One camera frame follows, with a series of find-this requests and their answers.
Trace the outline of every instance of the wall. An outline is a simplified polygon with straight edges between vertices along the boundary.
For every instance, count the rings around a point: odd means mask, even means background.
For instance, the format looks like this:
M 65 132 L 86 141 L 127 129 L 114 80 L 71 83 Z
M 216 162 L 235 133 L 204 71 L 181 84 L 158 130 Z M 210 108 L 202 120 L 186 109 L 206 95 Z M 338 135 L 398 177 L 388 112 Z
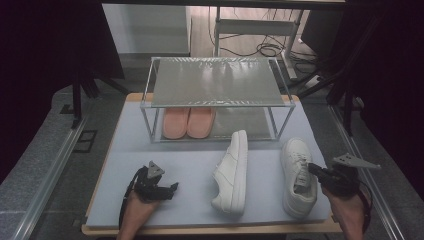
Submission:
M 119 54 L 189 54 L 189 7 L 103 4 L 103 9 Z

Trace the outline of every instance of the shoe sole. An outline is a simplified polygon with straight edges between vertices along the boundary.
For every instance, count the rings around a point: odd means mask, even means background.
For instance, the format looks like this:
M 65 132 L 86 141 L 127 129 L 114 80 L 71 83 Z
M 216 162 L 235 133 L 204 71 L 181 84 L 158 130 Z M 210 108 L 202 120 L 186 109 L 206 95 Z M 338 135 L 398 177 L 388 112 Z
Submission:
M 231 212 L 243 213 L 246 199 L 246 173 L 247 173 L 247 135 L 246 131 L 238 132 L 239 152 L 237 159 L 236 175 L 234 179 Z

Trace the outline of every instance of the black curtain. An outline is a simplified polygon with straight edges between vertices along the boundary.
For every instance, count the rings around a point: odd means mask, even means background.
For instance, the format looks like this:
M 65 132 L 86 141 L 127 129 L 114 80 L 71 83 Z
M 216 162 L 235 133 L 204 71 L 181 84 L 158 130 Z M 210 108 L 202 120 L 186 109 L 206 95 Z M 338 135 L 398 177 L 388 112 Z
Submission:
M 2 1 L 0 32 L 3 181 L 43 123 L 56 91 L 81 71 L 124 75 L 98 1 Z
M 365 103 L 363 120 L 424 199 L 424 14 L 418 5 L 389 5 L 359 60 L 355 93 Z

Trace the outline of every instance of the light blue board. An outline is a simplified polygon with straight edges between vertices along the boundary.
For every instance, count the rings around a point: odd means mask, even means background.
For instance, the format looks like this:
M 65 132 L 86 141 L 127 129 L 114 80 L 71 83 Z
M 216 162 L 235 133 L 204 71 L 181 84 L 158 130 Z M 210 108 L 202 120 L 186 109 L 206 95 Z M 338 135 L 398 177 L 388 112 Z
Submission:
M 284 212 L 281 147 L 292 137 L 302 138 L 309 146 L 313 162 L 325 162 L 315 141 L 300 102 L 289 119 L 280 141 L 250 141 L 248 152 L 245 212 L 241 217 L 220 213 L 210 202 L 218 194 L 212 177 L 216 164 L 225 154 L 229 141 L 151 143 L 139 102 L 126 102 L 121 113 L 109 154 L 86 225 L 96 228 L 118 226 L 119 211 L 126 187 L 135 172 L 153 160 L 165 170 L 159 183 L 169 187 L 179 182 L 170 201 L 163 201 L 146 226 L 205 227 L 243 224 L 299 222 Z M 284 119 L 284 110 L 274 109 L 274 118 Z M 311 213 L 300 222 L 324 221 L 330 204 L 318 189 L 318 200 Z

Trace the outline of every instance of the pink slipper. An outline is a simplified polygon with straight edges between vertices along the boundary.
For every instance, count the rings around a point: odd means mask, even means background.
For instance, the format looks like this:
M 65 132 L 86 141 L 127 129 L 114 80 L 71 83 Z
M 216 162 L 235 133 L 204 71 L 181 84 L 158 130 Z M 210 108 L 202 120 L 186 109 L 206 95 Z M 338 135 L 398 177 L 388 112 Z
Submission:
M 212 129 L 215 109 L 210 107 L 191 108 L 187 134 L 192 138 L 205 138 Z
M 166 108 L 163 117 L 163 136 L 169 139 L 182 138 L 187 131 L 190 108 Z

